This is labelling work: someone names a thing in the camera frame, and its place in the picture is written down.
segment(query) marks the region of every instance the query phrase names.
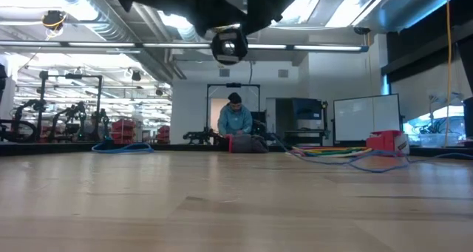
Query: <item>teal jacket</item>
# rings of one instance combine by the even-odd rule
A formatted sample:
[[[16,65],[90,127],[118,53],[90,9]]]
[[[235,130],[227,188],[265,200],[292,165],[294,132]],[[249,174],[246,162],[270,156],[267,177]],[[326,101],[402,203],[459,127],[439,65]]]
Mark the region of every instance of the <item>teal jacket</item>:
[[[250,134],[253,118],[250,110],[242,106],[238,112],[234,112],[228,105],[220,110],[219,117],[219,133],[236,134],[237,131],[243,130],[244,134]]]

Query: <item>whiteboard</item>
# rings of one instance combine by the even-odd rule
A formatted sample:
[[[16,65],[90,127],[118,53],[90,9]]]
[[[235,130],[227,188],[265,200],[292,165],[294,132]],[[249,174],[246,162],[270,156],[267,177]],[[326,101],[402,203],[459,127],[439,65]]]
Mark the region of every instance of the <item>whiteboard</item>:
[[[334,101],[333,109],[336,141],[366,140],[371,132],[400,130],[398,95]]]

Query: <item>wooden floor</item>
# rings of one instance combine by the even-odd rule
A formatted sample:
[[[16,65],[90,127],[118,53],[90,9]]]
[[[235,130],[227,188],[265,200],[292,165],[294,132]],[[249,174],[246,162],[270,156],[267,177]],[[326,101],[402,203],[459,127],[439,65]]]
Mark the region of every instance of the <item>wooden floor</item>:
[[[285,154],[0,157],[1,251],[472,248],[468,162],[366,174]]]

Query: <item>blue cable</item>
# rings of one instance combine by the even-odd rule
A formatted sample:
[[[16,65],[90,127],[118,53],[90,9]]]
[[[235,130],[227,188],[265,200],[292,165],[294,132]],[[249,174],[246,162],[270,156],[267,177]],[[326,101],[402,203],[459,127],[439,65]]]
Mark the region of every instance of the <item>blue cable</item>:
[[[273,135],[273,138],[286,152],[291,153],[291,151],[286,149],[284,144],[276,136]],[[399,153],[393,152],[393,151],[371,151],[371,152],[368,152],[366,154],[354,157],[353,159],[345,161],[345,162],[330,163],[330,162],[323,162],[323,161],[320,161],[320,160],[310,160],[309,158],[301,157],[300,155],[297,155],[297,154],[294,154],[294,153],[291,153],[291,154],[293,156],[296,156],[300,160],[303,160],[303,161],[306,161],[306,162],[309,162],[309,163],[317,163],[317,164],[332,165],[332,166],[347,165],[347,166],[350,166],[350,167],[352,167],[354,169],[357,169],[359,171],[365,171],[365,172],[369,172],[369,173],[373,173],[373,174],[382,174],[382,173],[392,171],[392,170],[396,170],[396,169],[407,168],[412,163],[422,163],[422,162],[426,162],[426,161],[429,161],[429,160],[432,160],[432,159],[435,159],[435,158],[443,158],[443,157],[448,157],[448,156],[462,156],[462,157],[466,157],[466,158],[469,158],[469,159],[473,160],[473,156],[468,155],[468,154],[464,154],[464,153],[447,153],[447,154],[440,154],[440,155],[437,155],[437,156],[434,156],[434,157],[430,157],[430,158],[424,159],[424,160],[410,160],[407,157],[407,155],[405,155],[405,154],[399,155]],[[381,169],[378,169],[378,168],[364,168],[364,167],[360,167],[360,166],[357,166],[357,165],[353,164],[354,162],[356,162],[358,160],[361,160],[361,159],[364,159],[364,158],[367,158],[367,157],[373,157],[373,156],[376,156],[376,155],[393,156],[394,158],[396,158],[396,160],[398,160],[402,164],[400,164],[398,166],[393,166],[393,167],[389,167],[389,168],[381,168]]]
[[[135,152],[153,152],[154,149],[148,143],[133,143],[119,149],[99,149],[106,141],[92,147],[92,151],[104,154],[135,153]],[[145,146],[143,149],[131,149],[135,146]]]

